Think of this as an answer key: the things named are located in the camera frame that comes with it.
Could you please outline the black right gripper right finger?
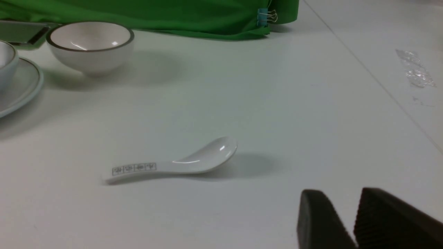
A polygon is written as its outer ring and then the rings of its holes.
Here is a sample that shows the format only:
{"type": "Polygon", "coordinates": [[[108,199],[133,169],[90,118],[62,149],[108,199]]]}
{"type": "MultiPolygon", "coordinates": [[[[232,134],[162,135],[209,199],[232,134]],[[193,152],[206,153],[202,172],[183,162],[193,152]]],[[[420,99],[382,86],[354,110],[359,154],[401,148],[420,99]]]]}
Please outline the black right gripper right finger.
{"type": "Polygon", "coordinates": [[[364,187],[353,229],[360,249],[441,249],[443,224],[381,188],[364,187]]]}

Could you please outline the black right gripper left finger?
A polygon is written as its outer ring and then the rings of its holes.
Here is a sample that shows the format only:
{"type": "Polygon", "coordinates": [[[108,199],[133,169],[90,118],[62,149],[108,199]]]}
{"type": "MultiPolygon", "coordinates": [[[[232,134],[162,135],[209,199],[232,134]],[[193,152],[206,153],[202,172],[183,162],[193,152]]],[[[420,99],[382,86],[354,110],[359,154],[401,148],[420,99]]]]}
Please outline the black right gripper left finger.
{"type": "Polygon", "coordinates": [[[297,221],[300,249],[356,249],[332,202],[320,190],[301,192],[297,221]]]}

